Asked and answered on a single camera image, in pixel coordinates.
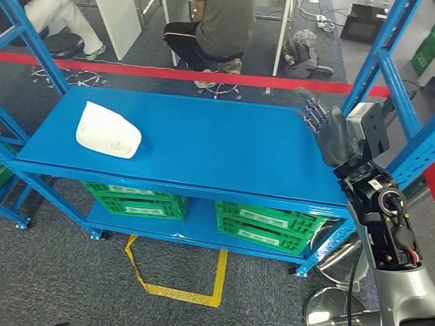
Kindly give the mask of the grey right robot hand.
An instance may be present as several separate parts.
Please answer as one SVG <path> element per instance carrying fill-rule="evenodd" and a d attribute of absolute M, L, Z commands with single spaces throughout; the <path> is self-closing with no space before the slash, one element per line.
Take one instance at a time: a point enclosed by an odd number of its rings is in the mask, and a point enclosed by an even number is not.
<path fill-rule="evenodd" d="M 326 107 L 305 88 L 297 88 L 295 92 L 304 103 L 297 115 L 313 133 L 325 164 L 337 167 L 362 152 L 359 141 L 348 132 L 340 108 Z"/>

